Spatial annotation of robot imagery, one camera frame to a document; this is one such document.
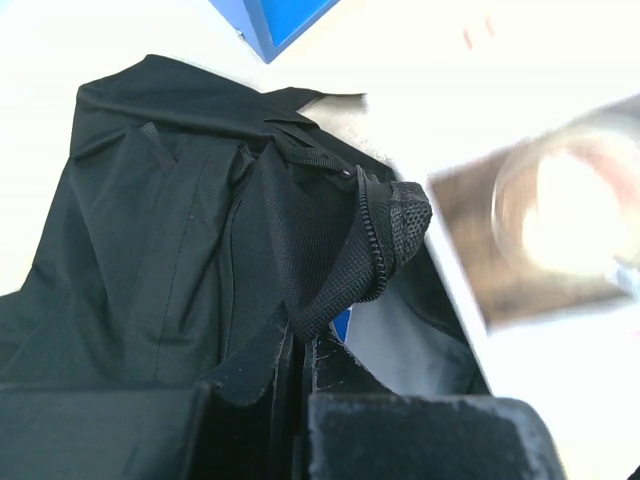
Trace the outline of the white coffee cover book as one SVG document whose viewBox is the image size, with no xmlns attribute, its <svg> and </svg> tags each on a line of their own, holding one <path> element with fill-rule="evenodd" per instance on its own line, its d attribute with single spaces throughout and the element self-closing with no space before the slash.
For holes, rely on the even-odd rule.
<svg viewBox="0 0 640 480">
<path fill-rule="evenodd" d="M 427 244 L 572 479 L 639 470 L 639 5 L 407 1 Z"/>
</svg>

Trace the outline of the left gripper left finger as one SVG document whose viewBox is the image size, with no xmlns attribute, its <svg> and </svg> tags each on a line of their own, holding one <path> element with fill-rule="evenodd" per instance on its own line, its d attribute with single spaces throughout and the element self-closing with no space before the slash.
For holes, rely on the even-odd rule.
<svg viewBox="0 0 640 480">
<path fill-rule="evenodd" d="M 5 479 L 287 479 L 295 346 L 286 314 L 200 381 L 1 390 Z"/>
</svg>

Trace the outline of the black student backpack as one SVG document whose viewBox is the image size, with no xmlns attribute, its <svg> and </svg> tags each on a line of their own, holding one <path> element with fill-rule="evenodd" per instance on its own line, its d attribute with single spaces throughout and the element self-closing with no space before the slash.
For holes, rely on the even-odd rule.
<svg viewBox="0 0 640 480">
<path fill-rule="evenodd" d="M 32 267 L 1 299 L 5 382 L 189 383 L 283 321 L 343 313 L 403 395 L 485 389 L 426 249 L 423 188 L 261 93 L 150 55 L 81 86 Z"/>
</svg>

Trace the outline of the blue cartoon book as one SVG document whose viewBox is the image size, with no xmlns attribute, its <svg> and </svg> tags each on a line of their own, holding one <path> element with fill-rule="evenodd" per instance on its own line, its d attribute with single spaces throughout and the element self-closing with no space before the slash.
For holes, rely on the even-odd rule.
<svg viewBox="0 0 640 480">
<path fill-rule="evenodd" d="M 351 315 L 352 308 L 349 307 L 342 311 L 332 322 L 334 335 L 343 344 L 347 342 Z"/>
</svg>

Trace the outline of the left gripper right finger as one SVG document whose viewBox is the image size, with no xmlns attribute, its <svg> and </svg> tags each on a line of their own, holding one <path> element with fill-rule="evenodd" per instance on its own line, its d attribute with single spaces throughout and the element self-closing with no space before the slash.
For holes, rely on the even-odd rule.
<svg viewBox="0 0 640 480">
<path fill-rule="evenodd" d="M 527 403 L 400 396 L 331 333 L 305 347 L 307 479 L 562 479 L 546 425 Z"/>
</svg>

